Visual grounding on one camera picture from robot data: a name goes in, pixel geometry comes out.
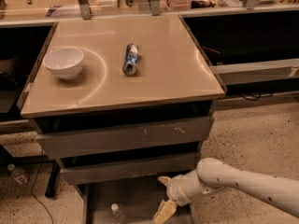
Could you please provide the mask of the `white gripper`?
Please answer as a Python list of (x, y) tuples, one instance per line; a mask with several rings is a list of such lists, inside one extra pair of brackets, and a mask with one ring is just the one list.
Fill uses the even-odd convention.
[(158, 181), (166, 186), (166, 195), (169, 200), (162, 200), (152, 222), (164, 224), (177, 211), (177, 206), (184, 206), (192, 202), (192, 198), (199, 195), (208, 195), (218, 190), (204, 183), (196, 171), (175, 177), (159, 176)]

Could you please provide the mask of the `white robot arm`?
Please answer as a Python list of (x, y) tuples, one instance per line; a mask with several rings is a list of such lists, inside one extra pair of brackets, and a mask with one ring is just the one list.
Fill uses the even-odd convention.
[(299, 217), (299, 181), (276, 175), (265, 175), (234, 168), (214, 158), (201, 159), (196, 168), (185, 175), (159, 176), (166, 187), (168, 200), (162, 200), (153, 224), (164, 224), (179, 206), (192, 198), (225, 188), (242, 191), (294, 217)]

